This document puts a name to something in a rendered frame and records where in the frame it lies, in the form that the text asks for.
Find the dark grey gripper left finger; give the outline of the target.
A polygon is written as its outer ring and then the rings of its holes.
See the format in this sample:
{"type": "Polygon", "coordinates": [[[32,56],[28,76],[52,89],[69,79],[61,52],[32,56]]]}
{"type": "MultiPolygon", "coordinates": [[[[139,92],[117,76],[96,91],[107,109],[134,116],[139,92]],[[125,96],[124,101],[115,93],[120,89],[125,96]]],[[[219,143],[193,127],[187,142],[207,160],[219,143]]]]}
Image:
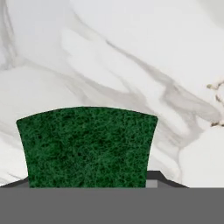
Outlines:
{"type": "Polygon", "coordinates": [[[2,188],[12,188],[12,187],[30,187],[29,179],[25,178],[13,183],[9,183],[7,185],[2,185],[2,188]]]}

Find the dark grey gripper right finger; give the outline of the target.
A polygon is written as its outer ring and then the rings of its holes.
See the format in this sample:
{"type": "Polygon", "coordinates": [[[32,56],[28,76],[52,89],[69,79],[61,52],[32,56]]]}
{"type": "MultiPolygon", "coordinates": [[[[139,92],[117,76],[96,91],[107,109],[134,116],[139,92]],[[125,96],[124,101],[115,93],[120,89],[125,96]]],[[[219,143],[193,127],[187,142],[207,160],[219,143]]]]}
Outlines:
{"type": "Polygon", "coordinates": [[[172,187],[182,187],[186,188],[185,185],[181,185],[179,183],[176,183],[172,180],[167,179],[161,171],[147,171],[147,180],[157,180],[158,182],[161,182],[163,184],[167,184],[168,186],[172,187]]]}

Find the green scrubbing sponge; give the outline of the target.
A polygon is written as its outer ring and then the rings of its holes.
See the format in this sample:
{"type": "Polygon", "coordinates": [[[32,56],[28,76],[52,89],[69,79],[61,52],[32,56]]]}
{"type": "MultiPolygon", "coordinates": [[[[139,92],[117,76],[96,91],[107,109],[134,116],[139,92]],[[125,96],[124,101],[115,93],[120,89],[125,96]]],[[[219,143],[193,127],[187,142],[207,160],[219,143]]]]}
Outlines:
{"type": "Polygon", "coordinates": [[[158,118],[63,108],[17,120],[31,188],[144,188],[158,118]]]}

